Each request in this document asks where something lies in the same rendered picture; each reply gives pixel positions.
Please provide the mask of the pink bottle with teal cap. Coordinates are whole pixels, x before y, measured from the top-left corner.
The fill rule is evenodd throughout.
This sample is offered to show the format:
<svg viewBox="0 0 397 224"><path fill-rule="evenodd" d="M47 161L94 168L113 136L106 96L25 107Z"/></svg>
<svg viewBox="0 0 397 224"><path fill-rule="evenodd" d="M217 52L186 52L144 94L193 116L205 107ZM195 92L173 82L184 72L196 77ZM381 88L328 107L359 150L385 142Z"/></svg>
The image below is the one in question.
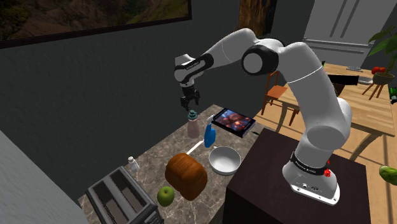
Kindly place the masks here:
<svg viewBox="0 0 397 224"><path fill-rule="evenodd" d="M197 122L198 114L194 110L190 110L188 113L188 136L190 138L198 138L200 135L200 128Z"/></svg>

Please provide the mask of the blue spray bottle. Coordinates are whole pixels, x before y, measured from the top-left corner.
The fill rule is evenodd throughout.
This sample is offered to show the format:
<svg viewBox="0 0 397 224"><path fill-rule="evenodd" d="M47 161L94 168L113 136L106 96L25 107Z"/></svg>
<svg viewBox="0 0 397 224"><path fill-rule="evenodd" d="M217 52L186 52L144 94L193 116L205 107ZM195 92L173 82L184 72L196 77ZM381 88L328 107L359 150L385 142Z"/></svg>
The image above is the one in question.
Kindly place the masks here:
<svg viewBox="0 0 397 224"><path fill-rule="evenodd" d="M206 148L209 148L216 139L216 130L212 128L212 121L213 121L214 115L211 115L207 119L207 126L205 128L205 134L204 134L204 146Z"/></svg>

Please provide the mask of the white bowl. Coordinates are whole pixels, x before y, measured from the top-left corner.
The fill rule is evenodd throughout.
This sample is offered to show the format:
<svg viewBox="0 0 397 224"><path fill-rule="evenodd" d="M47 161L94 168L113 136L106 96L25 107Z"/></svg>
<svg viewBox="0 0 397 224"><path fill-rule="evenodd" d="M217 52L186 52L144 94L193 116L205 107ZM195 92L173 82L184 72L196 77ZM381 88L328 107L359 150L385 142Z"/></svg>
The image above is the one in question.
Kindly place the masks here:
<svg viewBox="0 0 397 224"><path fill-rule="evenodd" d="M237 172L242 163L240 154L227 146L215 146L209 154L209 163L213 171L222 176Z"/></svg>

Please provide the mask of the brown bread loaf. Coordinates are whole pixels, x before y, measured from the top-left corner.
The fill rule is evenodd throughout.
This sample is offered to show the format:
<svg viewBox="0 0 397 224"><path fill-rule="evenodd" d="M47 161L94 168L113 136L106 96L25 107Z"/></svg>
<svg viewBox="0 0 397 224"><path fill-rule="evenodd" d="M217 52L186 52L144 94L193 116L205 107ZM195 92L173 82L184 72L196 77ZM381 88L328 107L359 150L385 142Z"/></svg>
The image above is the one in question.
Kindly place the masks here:
<svg viewBox="0 0 397 224"><path fill-rule="evenodd" d="M207 172L186 153L173 156L166 165L165 178L186 200L195 200L207 184Z"/></svg>

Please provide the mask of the wooden chair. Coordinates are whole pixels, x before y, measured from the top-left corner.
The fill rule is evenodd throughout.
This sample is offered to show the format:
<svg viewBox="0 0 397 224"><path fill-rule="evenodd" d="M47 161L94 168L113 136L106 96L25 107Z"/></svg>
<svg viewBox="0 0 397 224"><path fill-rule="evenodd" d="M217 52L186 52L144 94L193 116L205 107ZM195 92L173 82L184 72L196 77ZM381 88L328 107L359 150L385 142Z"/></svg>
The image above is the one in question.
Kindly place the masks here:
<svg viewBox="0 0 397 224"><path fill-rule="evenodd" d="M270 84L270 79L275 76L275 85L270 88L269 84ZM273 101L279 101L280 96L285 93L285 91L287 91L287 87L282 87L280 85L278 85L278 79L279 79L279 71L274 71L273 73L268 73L268 77L267 77L267 86L266 86L266 91L265 91L265 96L264 96L264 100L263 100L263 106L261 109L261 115L263 115L264 110L265 110L265 106L266 104L269 102L270 105L273 105Z"/></svg>

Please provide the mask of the small white salt shaker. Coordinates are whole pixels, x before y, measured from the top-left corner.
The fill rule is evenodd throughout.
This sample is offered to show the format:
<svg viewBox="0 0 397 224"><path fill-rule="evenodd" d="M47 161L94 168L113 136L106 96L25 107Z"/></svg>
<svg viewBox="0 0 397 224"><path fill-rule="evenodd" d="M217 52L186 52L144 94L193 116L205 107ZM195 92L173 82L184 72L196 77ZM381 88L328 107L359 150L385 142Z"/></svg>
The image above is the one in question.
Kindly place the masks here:
<svg viewBox="0 0 397 224"><path fill-rule="evenodd" d="M136 160L134 159L134 157L129 157L128 158L128 167L132 172L137 172L140 170L140 166L139 164L136 162Z"/></svg>

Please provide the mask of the green apple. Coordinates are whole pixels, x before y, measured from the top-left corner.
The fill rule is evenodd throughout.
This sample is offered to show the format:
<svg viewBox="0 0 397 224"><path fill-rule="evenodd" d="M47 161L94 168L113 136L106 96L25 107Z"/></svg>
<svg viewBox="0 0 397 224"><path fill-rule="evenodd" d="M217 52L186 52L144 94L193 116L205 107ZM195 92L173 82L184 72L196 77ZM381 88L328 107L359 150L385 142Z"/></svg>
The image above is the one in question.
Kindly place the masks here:
<svg viewBox="0 0 397 224"><path fill-rule="evenodd" d="M173 203L174 190L169 186L164 186L157 193L157 201L162 207L167 207Z"/></svg>

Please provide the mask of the silver toaster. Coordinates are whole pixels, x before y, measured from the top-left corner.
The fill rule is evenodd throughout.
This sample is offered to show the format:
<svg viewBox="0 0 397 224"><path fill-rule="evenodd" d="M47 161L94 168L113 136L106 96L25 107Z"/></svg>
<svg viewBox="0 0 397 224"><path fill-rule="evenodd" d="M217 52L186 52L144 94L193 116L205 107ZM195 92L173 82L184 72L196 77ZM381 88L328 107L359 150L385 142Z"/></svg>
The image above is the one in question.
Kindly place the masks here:
<svg viewBox="0 0 397 224"><path fill-rule="evenodd" d="M165 224L157 203L120 166L86 190L102 224Z"/></svg>

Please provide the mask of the dark brown robot stand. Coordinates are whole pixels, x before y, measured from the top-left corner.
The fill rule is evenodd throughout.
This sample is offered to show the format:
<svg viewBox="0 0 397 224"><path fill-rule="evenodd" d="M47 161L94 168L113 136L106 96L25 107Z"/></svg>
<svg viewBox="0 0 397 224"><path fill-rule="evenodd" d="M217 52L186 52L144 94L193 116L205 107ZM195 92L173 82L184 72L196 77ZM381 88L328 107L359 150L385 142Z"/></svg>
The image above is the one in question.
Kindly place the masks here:
<svg viewBox="0 0 397 224"><path fill-rule="evenodd" d="M295 193L282 175L298 141L263 129L226 188L223 224L371 224L366 167L330 158L340 199L334 206Z"/></svg>

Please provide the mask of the grey panelled door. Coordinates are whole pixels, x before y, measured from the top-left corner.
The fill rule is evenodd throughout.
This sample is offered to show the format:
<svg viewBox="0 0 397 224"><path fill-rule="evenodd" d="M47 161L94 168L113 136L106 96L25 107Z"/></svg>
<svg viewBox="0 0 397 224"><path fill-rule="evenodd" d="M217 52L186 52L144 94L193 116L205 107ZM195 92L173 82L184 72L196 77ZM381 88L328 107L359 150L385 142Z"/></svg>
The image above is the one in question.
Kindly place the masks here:
<svg viewBox="0 0 397 224"><path fill-rule="evenodd" d="M321 61L361 67L373 47L368 40L396 5L397 0L315 0L303 42Z"/></svg>

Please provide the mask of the wooden dining table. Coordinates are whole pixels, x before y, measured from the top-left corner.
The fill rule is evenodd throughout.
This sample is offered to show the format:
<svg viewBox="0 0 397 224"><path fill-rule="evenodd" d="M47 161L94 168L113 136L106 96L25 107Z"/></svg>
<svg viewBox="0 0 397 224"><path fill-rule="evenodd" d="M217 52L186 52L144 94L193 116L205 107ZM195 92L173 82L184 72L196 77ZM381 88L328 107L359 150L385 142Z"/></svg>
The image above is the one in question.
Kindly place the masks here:
<svg viewBox="0 0 397 224"><path fill-rule="evenodd" d="M347 70L346 66L335 64L326 63L324 65L324 70L328 72L328 74L372 77L371 70L363 69L363 72L360 73ZM282 103L282 111L278 126L275 130L276 132L280 131L288 108L299 109L298 102L288 84L285 84L285 87L287 87L287 90L278 98L278 101ZM340 94L340 97L345 99L351 106L351 127L368 133L364 140L362 140L359 146L353 151L350 157L352 161L355 161L359 157L359 154L378 137L383 135L395 136L393 114L388 92L378 94L378 97L374 97L373 93L372 99L369 100L370 96L363 95L363 92L369 87L370 86L362 84L348 85L344 87Z"/></svg>

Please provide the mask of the green round object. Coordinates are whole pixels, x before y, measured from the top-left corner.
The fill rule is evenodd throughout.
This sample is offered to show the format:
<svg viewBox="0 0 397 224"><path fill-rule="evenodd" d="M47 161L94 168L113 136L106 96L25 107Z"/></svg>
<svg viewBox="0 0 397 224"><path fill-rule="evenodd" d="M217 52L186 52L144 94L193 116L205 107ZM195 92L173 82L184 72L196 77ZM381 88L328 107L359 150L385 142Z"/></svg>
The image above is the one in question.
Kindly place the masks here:
<svg viewBox="0 0 397 224"><path fill-rule="evenodd" d="M397 169L383 165L379 168L379 175L384 181L397 186Z"/></svg>

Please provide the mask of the white-handled utensil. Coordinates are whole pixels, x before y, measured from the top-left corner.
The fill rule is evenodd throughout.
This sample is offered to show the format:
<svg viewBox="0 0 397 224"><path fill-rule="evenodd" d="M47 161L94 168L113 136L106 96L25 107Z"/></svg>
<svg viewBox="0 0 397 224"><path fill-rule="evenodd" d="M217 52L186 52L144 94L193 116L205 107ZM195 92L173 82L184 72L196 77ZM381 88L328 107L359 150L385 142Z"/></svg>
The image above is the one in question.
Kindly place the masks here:
<svg viewBox="0 0 397 224"><path fill-rule="evenodd" d="M186 154L189 155L191 152L193 152L195 149L197 149L202 143L204 142L204 140L199 141L197 144L195 144L192 148L190 148Z"/></svg>

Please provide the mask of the brown wall picture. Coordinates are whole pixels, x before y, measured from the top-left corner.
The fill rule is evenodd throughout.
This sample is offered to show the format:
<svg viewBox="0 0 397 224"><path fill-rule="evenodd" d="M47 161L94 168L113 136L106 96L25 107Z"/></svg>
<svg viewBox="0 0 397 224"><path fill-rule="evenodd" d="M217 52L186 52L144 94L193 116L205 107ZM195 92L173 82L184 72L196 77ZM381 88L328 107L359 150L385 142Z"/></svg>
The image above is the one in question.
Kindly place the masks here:
<svg viewBox="0 0 397 224"><path fill-rule="evenodd" d="M240 0L239 28L249 28L257 36L271 33L277 0Z"/></svg>

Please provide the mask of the framed landscape wall picture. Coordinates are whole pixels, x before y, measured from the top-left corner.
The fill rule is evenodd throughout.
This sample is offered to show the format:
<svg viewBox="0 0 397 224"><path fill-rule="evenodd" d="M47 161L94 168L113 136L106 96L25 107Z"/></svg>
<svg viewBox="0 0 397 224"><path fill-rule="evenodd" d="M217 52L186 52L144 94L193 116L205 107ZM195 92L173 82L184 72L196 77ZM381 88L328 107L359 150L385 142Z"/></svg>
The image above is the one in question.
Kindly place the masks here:
<svg viewBox="0 0 397 224"><path fill-rule="evenodd" d="M191 0L0 0L0 49L191 18Z"/></svg>

